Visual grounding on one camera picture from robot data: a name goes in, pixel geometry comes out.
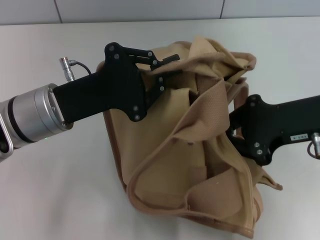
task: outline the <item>label sticker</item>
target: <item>label sticker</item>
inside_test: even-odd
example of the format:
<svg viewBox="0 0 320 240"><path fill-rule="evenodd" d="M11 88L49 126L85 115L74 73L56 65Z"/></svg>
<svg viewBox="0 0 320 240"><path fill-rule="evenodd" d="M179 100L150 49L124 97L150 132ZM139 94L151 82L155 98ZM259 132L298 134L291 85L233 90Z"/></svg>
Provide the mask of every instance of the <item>label sticker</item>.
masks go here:
<svg viewBox="0 0 320 240"><path fill-rule="evenodd" d="M300 134L300 135L294 135L294 136L290 136L291 141L299 141L299 140L303 140L303 139L308 139L308 134Z"/></svg>

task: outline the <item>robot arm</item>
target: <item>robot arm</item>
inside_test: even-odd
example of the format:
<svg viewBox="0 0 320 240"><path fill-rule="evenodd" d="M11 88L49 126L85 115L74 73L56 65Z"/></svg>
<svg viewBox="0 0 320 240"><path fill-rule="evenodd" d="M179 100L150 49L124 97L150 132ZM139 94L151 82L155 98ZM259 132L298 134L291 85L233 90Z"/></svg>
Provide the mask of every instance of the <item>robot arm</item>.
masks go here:
<svg viewBox="0 0 320 240"><path fill-rule="evenodd" d="M88 71L89 75L75 80L70 67L76 61L62 58L68 83L51 83L0 103L0 161L14 149L67 131L74 122L109 109L120 109L131 121L141 121L165 90L168 75L155 75L153 87L146 92L136 63L150 65L154 70L179 60L176 54L159 61L152 51L122 47L115 42L108 44L104 53L105 62L99 72ZM320 116L313 106L319 104L320 96L269 105L259 95L252 95L230 114L227 135L241 155L261 166L271 162L280 146L310 140L315 149L313 157L318 159ZM244 139L234 136L237 128L242 129Z"/></svg>

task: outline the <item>white table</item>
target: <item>white table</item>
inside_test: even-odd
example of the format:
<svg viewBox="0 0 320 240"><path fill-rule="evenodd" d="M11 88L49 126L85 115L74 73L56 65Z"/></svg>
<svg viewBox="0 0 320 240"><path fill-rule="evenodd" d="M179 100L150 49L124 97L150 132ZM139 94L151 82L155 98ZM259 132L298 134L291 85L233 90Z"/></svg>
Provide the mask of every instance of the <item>white table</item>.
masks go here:
<svg viewBox="0 0 320 240"><path fill-rule="evenodd" d="M202 35L257 57L251 94L282 103L319 94L320 17L0 26L0 101L65 83L58 59L94 70L104 47L150 49ZM77 78L86 72L73 68ZM283 191L259 186L257 240L320 238L320 162L307 143L278 149L266 167ZM245 239L185 219L155 217L129 204L116 174L102 114L14 152L0 164L3 240Z"/></svg>

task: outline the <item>gray wall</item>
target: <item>gray wall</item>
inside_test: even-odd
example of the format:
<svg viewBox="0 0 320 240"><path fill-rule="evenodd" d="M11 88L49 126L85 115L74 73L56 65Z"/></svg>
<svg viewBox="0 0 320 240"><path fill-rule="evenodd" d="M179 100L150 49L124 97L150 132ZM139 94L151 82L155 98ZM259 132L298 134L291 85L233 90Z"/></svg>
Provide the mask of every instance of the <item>gray wall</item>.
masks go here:
<svg viewBox="0 0 320 240"><path fill-rule="evenodd" d="M320 0L0 0L0 25L320 16Z"/></svg>

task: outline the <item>beige fabric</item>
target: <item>beige fabric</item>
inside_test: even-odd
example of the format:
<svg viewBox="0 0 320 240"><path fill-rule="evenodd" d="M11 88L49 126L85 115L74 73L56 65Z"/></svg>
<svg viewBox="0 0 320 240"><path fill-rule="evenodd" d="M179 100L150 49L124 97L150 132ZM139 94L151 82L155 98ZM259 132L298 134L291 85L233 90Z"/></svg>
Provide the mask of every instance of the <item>beige fabric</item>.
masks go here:
<svg viewBox="0 0 320 240"><path fill-rule="evenodd" d="M104 114L131 204L145 213L180 216L252 238L263 211L255 185L282 189L225 134L228 104L233 100L238 108L245 102L248 85L242 75L254 69L255 57L203 37L153 52L159 60L173 54L180 60L154 71L138 64L147 90L153 75L182 72L166 80L142 121L131 122L116 109Z"/></svg>

